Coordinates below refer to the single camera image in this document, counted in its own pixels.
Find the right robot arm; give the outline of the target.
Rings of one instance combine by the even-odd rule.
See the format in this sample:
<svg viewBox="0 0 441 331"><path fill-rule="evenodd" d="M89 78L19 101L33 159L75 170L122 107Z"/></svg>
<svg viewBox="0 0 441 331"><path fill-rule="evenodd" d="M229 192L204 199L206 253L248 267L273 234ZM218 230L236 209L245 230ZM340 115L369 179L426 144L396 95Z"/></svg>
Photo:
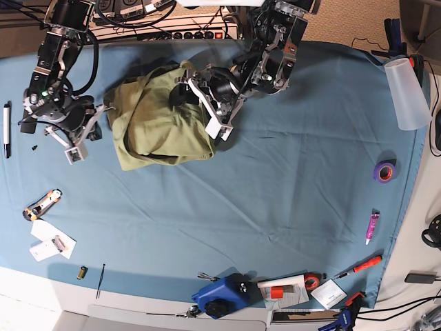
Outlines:
<svg viewBox="0 0 441 331"><path fill-rule="evenodd" d="M99 43L89 29L94 12L93 1L52 1L44 17L48 27L38 51L38 61L28 88L23 93L21 132L33 134L37 124L45 125L45 134L63 147L69 163L84 160L86 140L101 139L98 120L107 111L96 106L86 92L94 83L99 64ZM92 73L88 82L76 90L68 79L83 49L93 45Z"/></svg>

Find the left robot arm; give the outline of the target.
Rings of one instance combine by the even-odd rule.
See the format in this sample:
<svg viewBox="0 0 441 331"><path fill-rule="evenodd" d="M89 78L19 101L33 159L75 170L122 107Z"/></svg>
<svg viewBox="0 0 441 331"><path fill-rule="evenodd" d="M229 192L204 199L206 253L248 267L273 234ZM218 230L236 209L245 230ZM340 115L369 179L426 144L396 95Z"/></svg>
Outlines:
<svg viewBox="0 0 441 331"><path fill-rule="evenodd" d="M248 98L288 87L308 24L305 15L316 14L319 7L319 1L265 1L250 12L254 40L249 51L236 57L231 68L186 69L175 80L170 105L201 104L209 115L206 133L227 140L234 129L232 121Z"/></svg>

